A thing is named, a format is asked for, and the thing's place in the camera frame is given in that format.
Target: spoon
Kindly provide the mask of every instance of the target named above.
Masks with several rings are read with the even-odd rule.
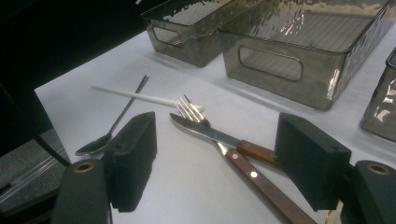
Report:
[[[147,81],[149,80],[148,76],[144,76],[142,81],[140,82],[139,86],[137,87],[136,93],[139,93],[143,87],[146,85]],[[125,108],[122,110],[121,114],[117,118],[117,120],[114,122],[113,126],[111,126],[110,131],[108,131],[107,134],[103,135],[102,137],[90,142],[89,144],[85,145],[84,147],[80,148],[75,154],[76,156],[83,156],[83,155],[89,155],[95,152],[100,151],[103,147],[105,147],[110,140],[112,139],[112,134],[114,130],[116,129],[117,125],[120,123],[122,117],[125,115],[126,111],[129,109],[131,104],[134,102],[135,97],[132,97],[131,100],[129,101],[128,105],[125,106]]]

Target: plastic container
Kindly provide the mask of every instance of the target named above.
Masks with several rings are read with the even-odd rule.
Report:
[[[259,0],[170,0],[141,15],[154,49],[198,67],[221,53],[218,28]]]
[[[219,28],[227,75],[328,110],[395,11],[395,0],[263,0]]]
[[[361,119],[361,127],[396,142],[396,48],[388,56],[386,64]]]

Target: metal fork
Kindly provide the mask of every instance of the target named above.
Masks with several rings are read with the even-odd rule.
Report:
[[[184,98],[186,99],[183,100],[182,97],[180,97],[178,100],[175,101],[175,105],[177,107],[178,112],[180,115],[185,118],[185,119],[190,119],[195,122],[199,122],[204,124],[205,126],[210,127],[210,122],[207,120],[201,112],[196,108],[196,106],[190,101],[190,99],[184,95]],[[221,153],[225,155],[231,148],[224,146],[222,143],[213,141],[221,150]]]

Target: wooden knife handle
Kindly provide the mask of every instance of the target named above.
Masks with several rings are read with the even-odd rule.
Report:
[[[281,169],[281,164],[274,161],[274,151],[266,147],[261,147],[256,144],[250,143],[246,140],[242,140],[236,148],[240,153],[249,156],[255,160],[263,161],[274,166],[277,169]]]
[[[277,188],[270,180],[262,175],[241,153],[232,149],[225,154],[226,158],[235,165],[245,177],[258,189],[262,196],[269,200],[277,210],[291,223],[316,223],[297,204]]]

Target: gray plastic tray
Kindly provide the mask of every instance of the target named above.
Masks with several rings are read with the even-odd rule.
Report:
[[[227,75],[328,110],[395,15],[395,0],[263,0],[219,28]]]
[[[388,56],[386,64],[361,119],[361,127],[396,142],[396,48]]]
[[[170,0],[141,15],[157,52],[198,67],[221,53],[218,28],[259,0]]]

